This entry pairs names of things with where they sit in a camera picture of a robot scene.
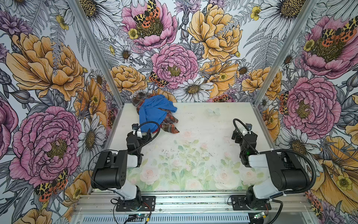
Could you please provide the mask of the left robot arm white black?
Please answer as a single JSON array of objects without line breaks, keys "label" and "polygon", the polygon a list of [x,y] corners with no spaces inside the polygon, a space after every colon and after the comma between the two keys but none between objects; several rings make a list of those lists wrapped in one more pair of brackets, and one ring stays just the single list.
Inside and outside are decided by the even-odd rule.
[{"label": "left robot arm white black", "polygon": [[128,181],[127,171],[139,168],[142,164],[142,147],[152,139],[151,133],[128,133],[126,150],[104,150],[91,175],[91,186],[94,189],[110,190],[117,194],[116,211],[139,211],[143,199],[139,187]]}]

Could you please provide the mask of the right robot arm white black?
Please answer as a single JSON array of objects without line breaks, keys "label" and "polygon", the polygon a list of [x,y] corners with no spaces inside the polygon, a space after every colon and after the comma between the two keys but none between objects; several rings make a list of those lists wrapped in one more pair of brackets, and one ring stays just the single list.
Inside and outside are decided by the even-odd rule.
[{"label": "right robot arm white black", "polygon": [[247,168],[265,168],[269,171],[268,179],[248,187],[244,195],[230,197],[234,210],[270,210],[270,202],[273,199],[287,194],[303,193],[314,185],[316,171],[312,170],[312,174],[309,175],[298,160],[307,160],[306,156],[285,149],[257,152],[257,135],[253,132],[243,134],[235,130],[232,140],[240,145],[242,165]]}]

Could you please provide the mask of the right corner aluminium post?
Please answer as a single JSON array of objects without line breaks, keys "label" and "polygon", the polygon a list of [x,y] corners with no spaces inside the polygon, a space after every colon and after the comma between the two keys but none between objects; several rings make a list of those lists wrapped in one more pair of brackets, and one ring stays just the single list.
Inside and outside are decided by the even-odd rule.
[{"label": "right corner aluminium post", "polygon": [[261,86],[259,92],[257,93],[254,101],[253,106],[258,106],[259,102],[262,100],[263,96],[266,94],[268,88],[271,85],[271,82],[276,77],[276,74],[279,71],[279,68],[285,58],[285,56],[288,54],[289,47],[293,45],[294,41],[298,37],[299,33],[301,32],[304,25],[306,25],[309,16],[311,15],[311,12],[313,11],[315,5],[317,4],[317,1],[306,1],[301,12],[298,15],[297,20],[294,23],[294,26],[292,27],[292,30],[288,32],[287,38],[285,42],[282,45],[282,48],[279,50],[279,53],[272,64],[270,71],[263,82],[263,85]]}]

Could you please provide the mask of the corner aluminium post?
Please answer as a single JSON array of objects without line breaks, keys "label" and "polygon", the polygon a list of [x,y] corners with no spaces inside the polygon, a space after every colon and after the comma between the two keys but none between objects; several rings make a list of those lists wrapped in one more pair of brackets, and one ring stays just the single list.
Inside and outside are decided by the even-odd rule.
[{"label": "corner aluminium post", "polygon": [[301,12],[298,15],[297,20],[294,23],[294,26],[292,27],[292,30],[288,32],[287,38],[285,42],[282,45],[282,48],[279,50],[279,53],[272,64],[270,71],[263,82],[263,85],[261,86],[259,92],[257,93],[254,101],[253,106],[258,106],[259,102],[262,100],[263,96],[266,94],[268,88],[271,85],[271,82],[276,77],[276,74],[279,71],[279,68],[285,58],[285,56],[288,54],[289,47],[293,45],[294,41],[298,37],[299,33],[301,32],[304,25],[306,25],[309,16],[311,15],[311,12],[313,11],[315,5],[317,4],[317,1],[306,1]]},{"label": "corner aluminium post", "polygon": [[117,89],[116,84],[114,83],[114,79],[110,73],[110,69],[107,66],[107,63],[103,57],[101,49],[100,49],[98,42],[96,40],[96,37],[92,32],[92,29],[91,29],[92,27],[91,27],[90,23],[87,21],[87,18],[84,14],[84,11],[82,10],[80,2],[79,1],[69,1],[69,6],[74,13],[74,17],[75,17],[76,21],[78,22],[78,25],[80,26],[81,31],[83,32],[84,36],[87,39],[88,45],[90,46],[90,48],[95,56],[95,59],[99,65],[99,68],[103,72],[103,75],[108,82],[108,85],[112,91],[112,94],[113,94],[119,108],[122,109],[124,106],[123,99],[120,96],[120,93]]}]

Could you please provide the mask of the aluminium front rail frame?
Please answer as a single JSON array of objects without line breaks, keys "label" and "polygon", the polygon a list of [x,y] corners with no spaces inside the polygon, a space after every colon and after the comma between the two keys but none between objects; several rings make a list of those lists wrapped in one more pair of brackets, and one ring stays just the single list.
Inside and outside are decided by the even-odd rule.
[{"label": "aluminium front rail frame", "polygon": [[303,194],[280,197],[283,204],[270,202],[260,210],[247,210],[231,201],[241,192],[148,192],[150,202],[139,211],[120,209],[115,195],[95,192],[82,196],[72,224],[318,224],[319,220]]}]

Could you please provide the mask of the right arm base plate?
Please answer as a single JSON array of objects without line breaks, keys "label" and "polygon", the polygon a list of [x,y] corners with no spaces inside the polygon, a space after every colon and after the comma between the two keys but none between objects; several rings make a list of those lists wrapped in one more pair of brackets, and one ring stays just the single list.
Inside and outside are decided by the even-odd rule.
[{"label": "right arm base plate", "polygon": [[271,205],[269,200],[263,199],[247,199],[244,195],[230,196],[229,202],[234,211],[269,211]]}]

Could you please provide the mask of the left corner aluminium post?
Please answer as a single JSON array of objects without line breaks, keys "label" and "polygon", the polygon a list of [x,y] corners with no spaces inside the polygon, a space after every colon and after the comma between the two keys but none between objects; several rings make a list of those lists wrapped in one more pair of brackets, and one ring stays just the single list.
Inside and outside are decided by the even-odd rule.
[{"label": "left corner aluminium post", "polygon": [[112,91],[112,94],[113,94],[119,108],[122,109],[124,106],[123,99],[120,96],[120,93],[117,89],[116,84],[114,83],[114,79],[110,73],[110,69],[107,66],[107,63],[103,57],[101,49],[100,49],[98,42],[96,40],[96,37],[92,32],[92,29],[91,29],[92,27],[91,27],[90,23],[87,21],[87,18],[84,14],[84,11],[82,10],[80,2],[79,1],[69,1],[69,6],[74,13],[74,17],[75,17],[76,21],[78,22],[78,25],[80,26],[81,31],[83,32],[84,36],[87,39],[88,45],[90,46],[90,48],[95,56],[95,59],[99,65],[99,68],[103,72],[103,75],[108,82],[108,85]]}]

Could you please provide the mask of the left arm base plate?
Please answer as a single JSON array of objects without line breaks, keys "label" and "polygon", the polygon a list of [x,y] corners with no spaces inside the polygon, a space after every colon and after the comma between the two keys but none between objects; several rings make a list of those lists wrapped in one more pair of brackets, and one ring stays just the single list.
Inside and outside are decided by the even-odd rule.
[{"label": "left arm base plate", "polygon": [[155,196],[142,196],[133,200],[120,200],[116,204],[116,212],[143,212],[154,211],[156,205]]}]

